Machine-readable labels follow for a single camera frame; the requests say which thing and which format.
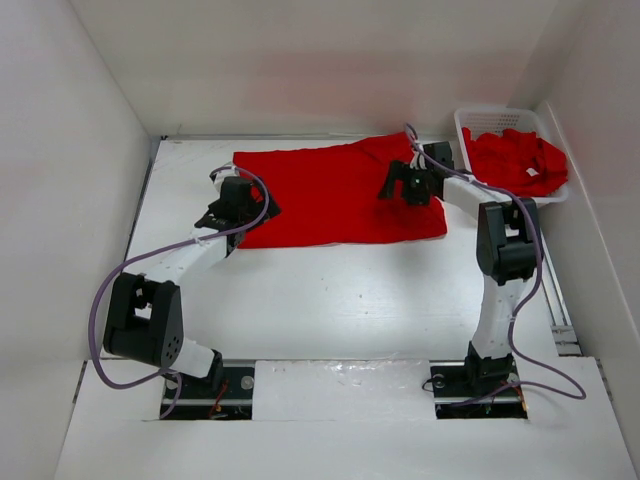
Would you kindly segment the red t-shirt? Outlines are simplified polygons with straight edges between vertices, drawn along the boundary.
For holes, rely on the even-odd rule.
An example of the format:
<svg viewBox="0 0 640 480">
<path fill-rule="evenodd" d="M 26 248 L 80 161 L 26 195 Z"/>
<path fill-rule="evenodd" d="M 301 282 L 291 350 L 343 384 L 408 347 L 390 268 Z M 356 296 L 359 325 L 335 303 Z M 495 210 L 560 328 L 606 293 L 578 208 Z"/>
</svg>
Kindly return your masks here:
<svg viewBox="0 0 640 480">
<path fill-rule="evenodd" d="M 390 244 L 446 235 L 439 200 L 413 206 L 400 196 L 378 196 L 392 161 L 412 157 L 404 133 L 324 148 L 235 153 L 234 165 L 259 176 L 281 209 L 247 234 L 243 248 Z"/>
</svg>

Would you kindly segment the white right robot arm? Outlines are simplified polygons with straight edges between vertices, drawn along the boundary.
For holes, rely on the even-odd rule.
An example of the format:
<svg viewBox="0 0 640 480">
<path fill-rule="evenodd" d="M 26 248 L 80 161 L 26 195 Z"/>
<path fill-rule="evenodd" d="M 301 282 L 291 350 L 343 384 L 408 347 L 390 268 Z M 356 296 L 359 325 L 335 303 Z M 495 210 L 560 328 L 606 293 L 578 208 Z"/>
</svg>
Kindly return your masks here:
<svg viewBox="0 0 640 480">
<path fill-rule="evenodd" d="M 418 147 L 408 163 L 393 160 L 378 197 L 392 198 L 397 185 L 412 206 L 426 206 L 436 197 L 477 222 L 476 260 L 484 291 L 464 367 L 453 379 L 471 394 L 486 393 L 511 374 L 513 326 L 525 287 L 541 261 L 536 202 L 454 169 L 451 149 L 442 142 Z"/>
</svg>

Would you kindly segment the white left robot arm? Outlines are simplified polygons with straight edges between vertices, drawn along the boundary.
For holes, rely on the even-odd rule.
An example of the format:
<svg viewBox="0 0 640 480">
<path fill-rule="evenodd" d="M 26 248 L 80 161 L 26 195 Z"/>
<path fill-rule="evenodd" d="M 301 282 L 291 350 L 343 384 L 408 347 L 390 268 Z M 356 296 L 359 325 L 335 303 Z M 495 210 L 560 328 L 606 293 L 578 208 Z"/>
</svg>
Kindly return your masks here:
<svg viewBox="0 0 640 480">
<path fill-rule="evenodd" d="M 164 256 L 146 272 L 121 267 L 108 278 L 104 350 L 156 367 L 163 376 L 178 373 L 201 396 L 216 394 L 224 381 L 222 354 L 185 336 L 181 287 L 228 258 L 247 233 L 280 213 L 261 178 L 241 168 L 224 177 L 219 197 L 195 222 L 192 238 L 128 262 Z"/>
</svg>

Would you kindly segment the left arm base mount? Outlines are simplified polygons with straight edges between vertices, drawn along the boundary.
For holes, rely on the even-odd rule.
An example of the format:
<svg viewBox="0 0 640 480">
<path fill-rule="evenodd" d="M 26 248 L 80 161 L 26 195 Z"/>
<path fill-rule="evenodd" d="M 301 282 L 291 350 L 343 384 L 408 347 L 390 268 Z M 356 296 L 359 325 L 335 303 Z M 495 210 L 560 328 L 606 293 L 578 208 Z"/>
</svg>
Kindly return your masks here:
<svg viewBox="0 0 640 480">
<path fill-rule="evenodd" d="M 167 376 L 160 402 L 162 420 L 249 421 L 252 419 L 255 361 L 224 360 L 222 376 L 211 386 L 183 376 L 181 391 Z"/>
</svg>

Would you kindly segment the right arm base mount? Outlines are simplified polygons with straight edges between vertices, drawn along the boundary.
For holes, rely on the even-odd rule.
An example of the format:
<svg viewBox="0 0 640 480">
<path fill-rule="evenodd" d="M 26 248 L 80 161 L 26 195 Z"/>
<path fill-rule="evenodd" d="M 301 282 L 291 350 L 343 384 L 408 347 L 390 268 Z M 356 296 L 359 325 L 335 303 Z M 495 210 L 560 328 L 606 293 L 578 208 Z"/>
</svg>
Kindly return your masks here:
<svg viewBox="0 0 640 480">
<path fill-rule="evenodd" d="M 496 393 L 499 388 L 519 380 L 513 360 L 497 372 L 478 375 L 462 361 L 431 362 L 429 373 L 422 390 L 433 396 L 438 420 L 528 418 L 519 386 Z"/>
</svg>

